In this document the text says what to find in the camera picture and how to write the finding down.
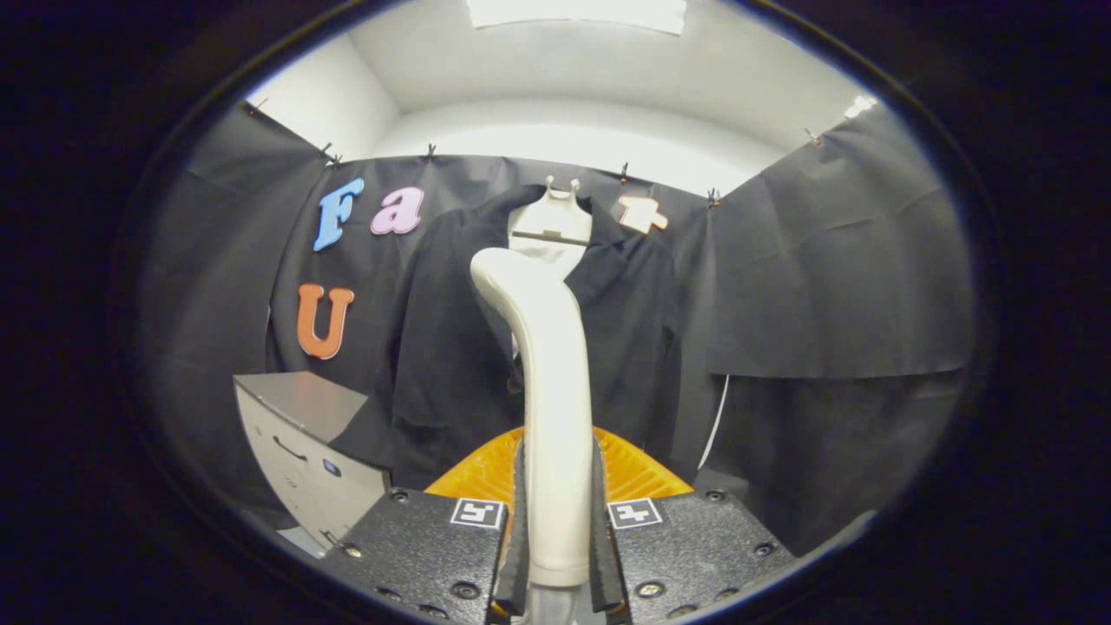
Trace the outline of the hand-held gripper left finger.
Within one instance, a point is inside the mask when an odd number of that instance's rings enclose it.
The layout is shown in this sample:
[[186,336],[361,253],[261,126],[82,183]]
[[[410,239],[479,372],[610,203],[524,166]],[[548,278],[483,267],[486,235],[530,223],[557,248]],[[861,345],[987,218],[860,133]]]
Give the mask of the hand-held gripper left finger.
[[522,442],[504,432],[427,490],[387,490],[326,553],[326,577],[406,624],[508,624],[528,576]]

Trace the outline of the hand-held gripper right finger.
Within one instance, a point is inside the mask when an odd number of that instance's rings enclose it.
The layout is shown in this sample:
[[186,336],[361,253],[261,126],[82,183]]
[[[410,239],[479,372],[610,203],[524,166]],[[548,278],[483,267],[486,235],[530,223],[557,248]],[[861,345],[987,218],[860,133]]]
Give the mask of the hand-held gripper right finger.
[[794,561],[729,490],[694,488],[613,432],[594,434],[590,581],[608,624],[714,608]]

